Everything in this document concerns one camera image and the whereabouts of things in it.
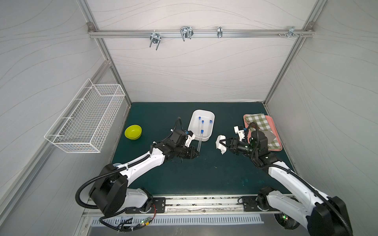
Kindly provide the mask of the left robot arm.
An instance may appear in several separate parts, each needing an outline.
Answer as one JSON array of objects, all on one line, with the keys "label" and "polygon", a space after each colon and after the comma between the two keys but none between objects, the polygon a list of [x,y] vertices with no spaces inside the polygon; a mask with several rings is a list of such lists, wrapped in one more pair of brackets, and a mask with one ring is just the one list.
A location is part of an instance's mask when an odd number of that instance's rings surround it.
[{"label": "left robot arm", "polygon": [[87,209],[99,209],[106,217],[111,217],[118,210],[138,208],[149,211],[152,195],[141,188],[129,189],[139,177],[176,157],[194,159],[200,155],[191,145],[194,133],[183,128],[181,118],[177,118],[170,134],[159,142],[153,142],[150,150],[140,157],[125,164],[108,164],[99,176],[82,184],[76,194],[76,203]]}]

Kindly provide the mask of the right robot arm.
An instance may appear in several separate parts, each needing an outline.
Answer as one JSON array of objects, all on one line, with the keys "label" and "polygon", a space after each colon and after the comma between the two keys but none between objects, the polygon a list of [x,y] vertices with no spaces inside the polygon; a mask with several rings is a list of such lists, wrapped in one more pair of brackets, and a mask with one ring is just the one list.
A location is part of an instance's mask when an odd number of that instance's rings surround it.
[{"label": "right robot arm", "polygon": [[268,149],[268,138],[255,122],[234,128],[237,138],[218,136],[216,147],[225,153],[248,157],[257,168],[280,182],[294,198],[271,187],[263,188],[257,203],[261,210],[274,208],[283,216],[305,227],[311,236],[352,236],[353,230],[345,202],[317,190]]}]

